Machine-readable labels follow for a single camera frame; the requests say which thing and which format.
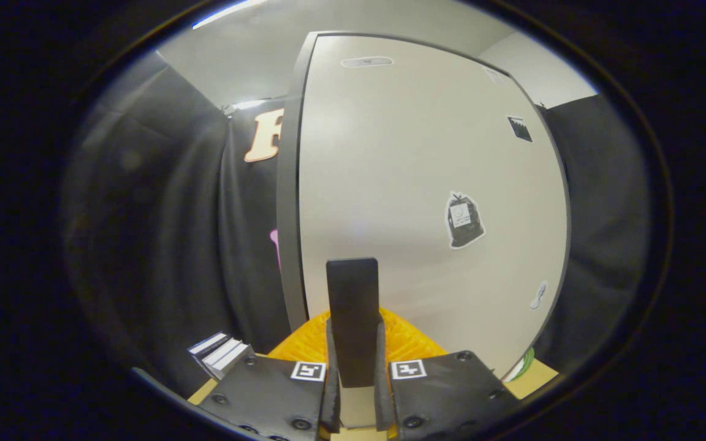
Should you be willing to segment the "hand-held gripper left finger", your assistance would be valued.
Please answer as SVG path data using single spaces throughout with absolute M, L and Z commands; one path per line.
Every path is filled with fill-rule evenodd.
M 329 440 L 341 430 L 341 382 L 330 313 L 312 318 L 267 355 L 247 351 L 198 406 L 274 440 Z

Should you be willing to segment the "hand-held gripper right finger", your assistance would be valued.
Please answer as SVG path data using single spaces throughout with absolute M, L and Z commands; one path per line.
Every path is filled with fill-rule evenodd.
M 447 352 L 394 312 L 380 315 L 374 412 L 387 438 L 473 439 L 518 409 L 519 399 L 474 352 Z

